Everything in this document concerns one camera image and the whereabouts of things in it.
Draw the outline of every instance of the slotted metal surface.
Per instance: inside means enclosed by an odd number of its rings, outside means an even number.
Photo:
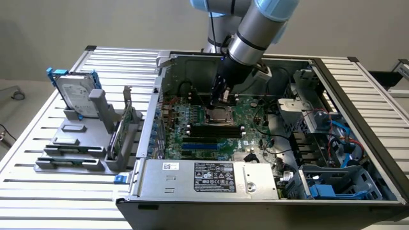
[[[145,115],[157,77],[156,55],[157,51],[98,47],[93,52],[84,52],[72,70],[94,69],[98,72],[106,100],[114,108],[124,107],[122,86],[133,86],[133,105]],[[405,123],[389,104],[381,101],[377,90],[363,84],[359,84],[361,88],[350,84],[350,81],[366,81],[347,59],[323,57],[322,60],[337,80],[343,81],[345,92],[366,121],[378,124],[373,129],[383,141],[407,138],[409,129],[402,128]],[[62,108],[64,102],[54,92],[0,162],[0,229],[129,230],[130,226],[112,202],[113,197],[125,194],[128,185],[113,184],[112,175],[41,174],[32,169],[62,122]],[[390,141],[387,145],[391,146],[390,154],[409,172],[406,144],[402,146]],[[136,150],[137,143],[129,167],[133,166]],[[373,225],[367,230],[406,229],[403,224],[409,224],[409,218],[398,223]]]
[[[322,59],[351,103],[409,178],[409,121],[407,114],[373,82],[361,65],[347,59],[334,62]]]

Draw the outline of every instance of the robotic arm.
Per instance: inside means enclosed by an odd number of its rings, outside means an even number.
[[[226,102],[234,85],[245,81],[269,44],[279,40],[298,0],[190,0],[190,3],[197,9],[237,16],[249,6],[217,69],[212,108],[216,102]]]

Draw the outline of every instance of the blue cable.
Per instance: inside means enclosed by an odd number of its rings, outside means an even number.
[[[350,154],[346,153],[346,154],[345,154],[345,160],[343,160],[343,163],[342,163],[342,165],[341,165],[341,168],[345,168],[345,167],[346,167],[347,161],[349,161],[349,156],[350,156]]]

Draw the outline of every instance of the side panel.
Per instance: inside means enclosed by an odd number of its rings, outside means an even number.
[[[133,229],[359,230],[393,216],[387,207],[120,203]]]

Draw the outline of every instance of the white wall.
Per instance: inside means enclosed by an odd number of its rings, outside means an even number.
[[[301,0],[269,53],[357,56],[389,70],[409,58],[407,0]],[[86,45],[200,49],[206,14],[189,0],[0,0],[0,79],[45,80]]]

